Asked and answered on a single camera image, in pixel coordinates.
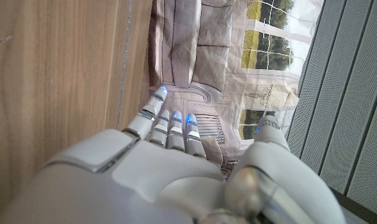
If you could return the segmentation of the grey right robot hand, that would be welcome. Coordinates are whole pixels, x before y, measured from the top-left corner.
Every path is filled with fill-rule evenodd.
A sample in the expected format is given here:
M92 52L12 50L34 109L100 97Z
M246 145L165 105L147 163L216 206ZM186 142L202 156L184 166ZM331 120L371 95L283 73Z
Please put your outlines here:
M53 156L0 223L344 223L326 183L293 155L275 117L229 177L207 159L195 115L159 87L122 131Z

